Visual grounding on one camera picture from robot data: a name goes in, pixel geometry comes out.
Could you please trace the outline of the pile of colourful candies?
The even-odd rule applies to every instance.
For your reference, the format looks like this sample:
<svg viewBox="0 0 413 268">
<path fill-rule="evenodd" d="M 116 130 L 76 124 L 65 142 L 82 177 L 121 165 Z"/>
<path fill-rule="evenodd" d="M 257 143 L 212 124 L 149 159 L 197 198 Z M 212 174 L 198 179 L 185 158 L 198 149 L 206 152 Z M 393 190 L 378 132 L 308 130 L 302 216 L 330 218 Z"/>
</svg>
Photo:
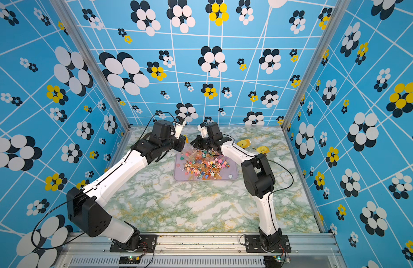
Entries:
<svg viewBox="0 0 413 268">
<path fill-rule="evenodd" d="M 189 180 L 222 180 L 231 164 L 224 156 L 209 152 L 209 156 L 196 160 L 182 160 L 183 173 Z"/>
</svg>

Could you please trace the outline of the ziploc bag with yellow duck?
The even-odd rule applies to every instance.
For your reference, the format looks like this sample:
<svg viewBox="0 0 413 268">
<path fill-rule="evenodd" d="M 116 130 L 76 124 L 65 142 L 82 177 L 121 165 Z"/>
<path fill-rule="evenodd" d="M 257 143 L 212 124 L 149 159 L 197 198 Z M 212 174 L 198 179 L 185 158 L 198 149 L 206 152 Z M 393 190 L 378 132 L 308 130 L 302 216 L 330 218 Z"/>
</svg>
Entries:
<svg viewBox="0 0 413 268">
<path fill-rule="evenodd" d="M 256 151 L 259 154 L 265 154 L 265 155 L 271 152 L 270 149 L 267 146 L 260 146 L 260 147 L 256 148 Z"/>
</svg>

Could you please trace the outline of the ziploc bag of candies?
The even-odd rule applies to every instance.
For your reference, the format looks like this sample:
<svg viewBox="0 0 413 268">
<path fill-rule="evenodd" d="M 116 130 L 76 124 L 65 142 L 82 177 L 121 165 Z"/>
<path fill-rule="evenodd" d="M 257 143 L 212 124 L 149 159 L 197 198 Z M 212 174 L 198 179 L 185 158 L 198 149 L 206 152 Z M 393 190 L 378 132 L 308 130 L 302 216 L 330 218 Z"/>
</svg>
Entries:
<svg viewBox="0 0 413 268">
<path fill-rule="evenodd" d="M 196 159 L 206 158 L 207 156 L 209 156 L 208 151 L 196 149 L 193 146 L 186 144 L 186 146 L 183 148 L 183 151 L 180 153 L 179 158 L 181 160 L 192 161 Z"/>
</svg>

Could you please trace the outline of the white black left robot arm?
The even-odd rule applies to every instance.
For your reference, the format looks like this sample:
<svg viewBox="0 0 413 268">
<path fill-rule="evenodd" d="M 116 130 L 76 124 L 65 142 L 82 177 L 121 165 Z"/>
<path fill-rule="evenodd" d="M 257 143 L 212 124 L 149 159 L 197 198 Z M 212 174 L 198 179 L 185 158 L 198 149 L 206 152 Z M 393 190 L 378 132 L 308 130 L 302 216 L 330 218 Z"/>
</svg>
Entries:
<svg viewBox="0 0 413 268">
<path fill-rule="evenodd" d="M 67 192 L 69 220 L 89 237 L 105 236 L 122 250 L 136 251 L 140 247 L 139 230 L 127 222 L 111 216 L 104 207 L 112 196 L 136 173 L 152 162 L 160 161 L 169 151 L 181 152 L 186 138 L 182 130 L 186 122 L 159 120 L 151 132 L 141 137 L 130 150 L 98 179 Z"/>
</svg>

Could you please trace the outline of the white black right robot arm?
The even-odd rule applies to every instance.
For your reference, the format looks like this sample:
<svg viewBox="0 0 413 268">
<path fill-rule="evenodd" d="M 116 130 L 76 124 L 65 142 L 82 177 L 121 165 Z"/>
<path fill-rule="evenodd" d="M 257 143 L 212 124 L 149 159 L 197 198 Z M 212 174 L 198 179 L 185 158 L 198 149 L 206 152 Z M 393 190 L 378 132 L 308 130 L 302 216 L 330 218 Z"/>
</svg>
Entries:
<svg viewBox="0 0 413 268">
<path fill-rule="evenodd" d="M 202 123 L 197 129 L 200 135 L 191 142 L 193 147 L 214 150 L 241 166 L 245 188 L 254 197 L 258 208 L 262 247 L 267 252 L 272 252 L 280 241 L 282 231 L 272 203 L 276 180 L 267 157 L 264 154 L 253 155 L 238 146 L 231 137 L 221 132 L 215 122 Z"/>
</svg>

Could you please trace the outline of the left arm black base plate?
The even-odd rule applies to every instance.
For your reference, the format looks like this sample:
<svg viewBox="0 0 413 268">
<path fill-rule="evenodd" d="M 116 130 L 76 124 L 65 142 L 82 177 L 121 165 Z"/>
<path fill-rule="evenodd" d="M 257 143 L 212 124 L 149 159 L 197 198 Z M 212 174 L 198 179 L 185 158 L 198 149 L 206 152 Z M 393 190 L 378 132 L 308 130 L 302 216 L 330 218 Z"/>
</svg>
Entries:
<svg viewBox="0 0 413 268">
<path fill-rule="evenodd" d="M 147 253 L 155 252 L 157 245 L 158 235 L 156 234 L 139 234 L 129 239 L 126 243 L 118 242 L 117 240 L 111 241 L 110 252 L 119 253 Z"/>
</svg>

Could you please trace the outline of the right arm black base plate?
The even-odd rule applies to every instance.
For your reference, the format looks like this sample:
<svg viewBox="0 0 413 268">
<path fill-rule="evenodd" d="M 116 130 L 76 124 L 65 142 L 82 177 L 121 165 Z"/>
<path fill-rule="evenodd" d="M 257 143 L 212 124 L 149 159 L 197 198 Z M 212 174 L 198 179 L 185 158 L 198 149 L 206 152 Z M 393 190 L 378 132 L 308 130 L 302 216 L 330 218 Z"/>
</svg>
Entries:
<svg viewBox="0 0 413 268">
<path fill-rule="evenodd" d="M 246 253 L 291 253 L 292 248 L 287 235 L 264 238 L 259 234 L 244 234 L 242 244 Z"/>
</svg>

